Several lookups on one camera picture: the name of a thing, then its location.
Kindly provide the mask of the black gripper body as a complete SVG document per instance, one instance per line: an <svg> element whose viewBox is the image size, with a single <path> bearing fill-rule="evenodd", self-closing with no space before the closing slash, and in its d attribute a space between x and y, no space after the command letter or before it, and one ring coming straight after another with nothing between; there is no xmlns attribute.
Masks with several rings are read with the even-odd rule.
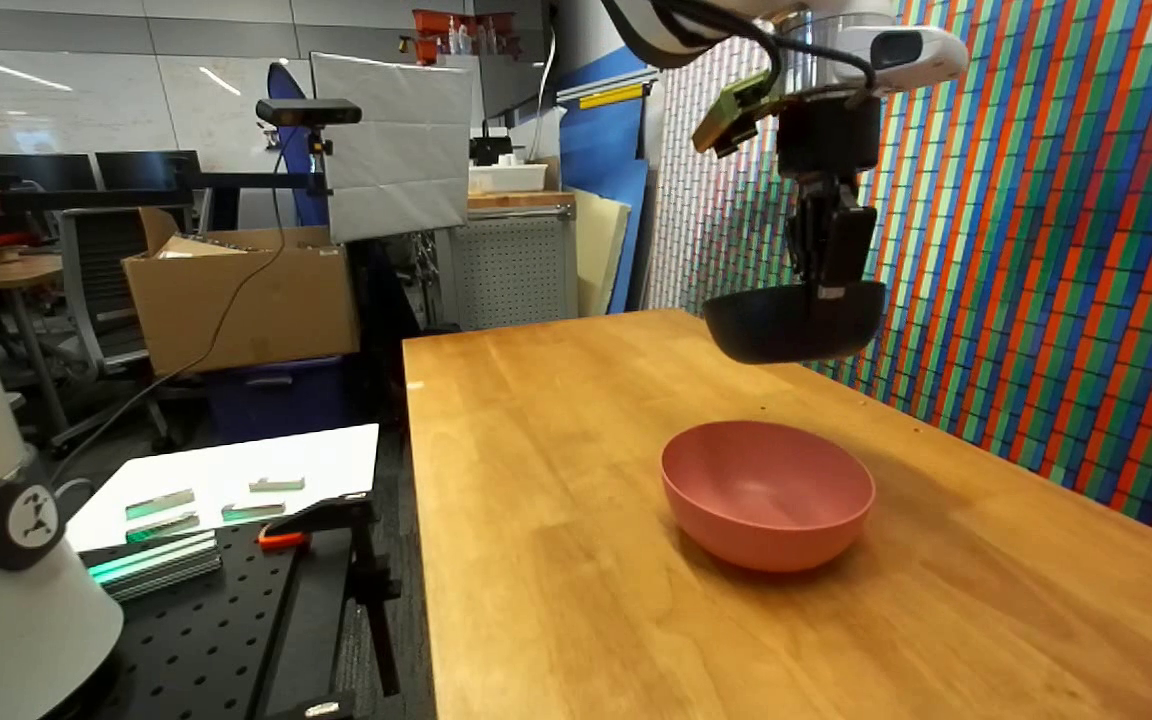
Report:
<svg viewBox="0 0 1152 720"><path fill-rule="evenodd" d="M858 90L803 97L780 108L785 176L854 176L880 158L880 101Z"/></svg>

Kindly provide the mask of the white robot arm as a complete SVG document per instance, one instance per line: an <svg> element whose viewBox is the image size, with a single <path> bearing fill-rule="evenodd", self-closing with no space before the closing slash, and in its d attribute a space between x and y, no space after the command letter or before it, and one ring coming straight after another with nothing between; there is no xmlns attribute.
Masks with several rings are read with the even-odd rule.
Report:
<svg viewBox="0 0 1152 720"><path fill-rule="evenodd" d="M801 283L863 274L874 211L858 176L880 158L880 117L894 90L958 79L969 47L940 22L906 22L892 0L602 0L619 39L656 69L684 69L725 39L746 39L763 69L733 79L693 146L733 156L775 122L793 179L789 257Z"/></svg>

